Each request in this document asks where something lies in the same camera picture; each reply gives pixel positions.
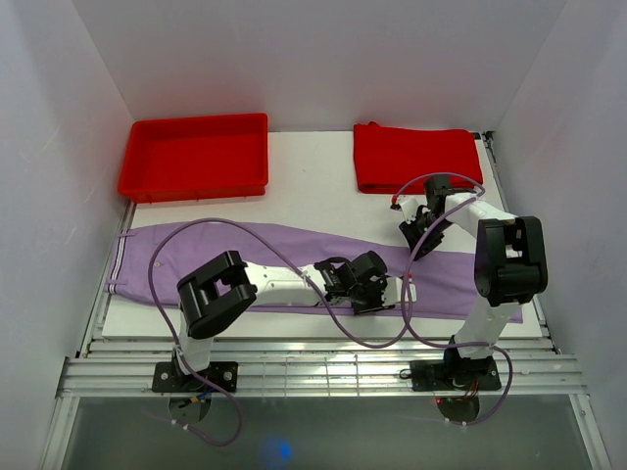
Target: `white wall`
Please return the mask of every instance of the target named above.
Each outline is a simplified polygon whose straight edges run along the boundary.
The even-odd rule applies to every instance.
[[[121,215],[131,118],[70,0],[0,0],[0,468],[35,468]]]
[[[627,468],[627,4],[569,0],[496,133],[513,211],[543,220],[551,332]]]
[[[133,116],[494,128],[565,0],[73,0]]]

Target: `glass panel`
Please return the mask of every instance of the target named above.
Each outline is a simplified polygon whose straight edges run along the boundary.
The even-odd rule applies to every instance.
[[[591,468],[566,396],[511,397],[465,429],[445,425],[428,397],[241,402],[240,439],[217,448],[145,414],[167,417],[166,399],[82,399],[64,468]],[[234,418],[216,398],[200,428],[225,438]]]

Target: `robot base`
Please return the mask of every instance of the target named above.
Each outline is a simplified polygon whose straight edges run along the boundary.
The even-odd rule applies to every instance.
[[[209,367],[198,373],[227,392],[237,389],[237,362],[211,362]],[[202,393],[207,387],[191,375],[178,370],[176,360],[158,362],[153,375],[152,391],[157,394]]]
[[[476,375],[474,379],[456,378],[442,360],[413,360],[410,362],[411,389],[415,392],[449,392],[470,387],[474,379],[479,380],[479,391],[501,389],[501,379],[497,364],[492,361],[486,375]]]

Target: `metal frame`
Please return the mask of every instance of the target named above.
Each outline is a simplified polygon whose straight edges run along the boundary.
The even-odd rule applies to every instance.
[[[499,192],[507,210],[491,138],[482,134]],[[129,204],[120,230],[130,226],[135,205]],[[104,286],[108,267],[101,281],[79,356],[69,359],[61,377],[57,405],[41,468],[61,468],[81,397],[153,397],[155,364],[168,360],[170,341],[108,340],[102,327],[111,296]],[[560,354],[549,335],[539,303],[534,307],[543,338],[503,340],[513,361],[512,395],[569,395],[573,412],[593,468],[609,468],[609,460],[588,402],[587,388],[573,355]],[[446,342],[446,338],[433,338]],[[440,351],[416,341],[401,341],[386,350],[369,350],[343,341],[215,340],[213,360],[235,360],[240,364],[238,398],[245,397],[391,397],[433,396],[415,393],[410,381],[400,378],[410,360],[435,359]],[[506,363],[496,357],[506,380]],[[498,395],[500,392],[485,392]]]
[[[57,398],[48,432],[48,442],[39,468],[53,470],[62,467],[79,403],[80,399],[77,397]]]
[[[570,403],[577,418],[579,432],[588,452],[592,468],[595,470],[610,469],[609,457],[605,451],[601,433],[599,433],[597,420],[590,407],[590,397],[587,395],[571,395]]]

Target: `blue light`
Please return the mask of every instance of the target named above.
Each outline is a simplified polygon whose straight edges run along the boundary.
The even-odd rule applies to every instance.
[[[286,441],[283,441],[283,440],[280,441],[279,445],[280,445],[281,456],[283,457],[283,460],[288,460],[290,456],[292,455],[292,448],[290,447],[289,444],[287,444]]]
[[[281,470],[286,468],[292,456],[290,444],[280,438],[268,438],[261,446],[261,458],[267,470]]]

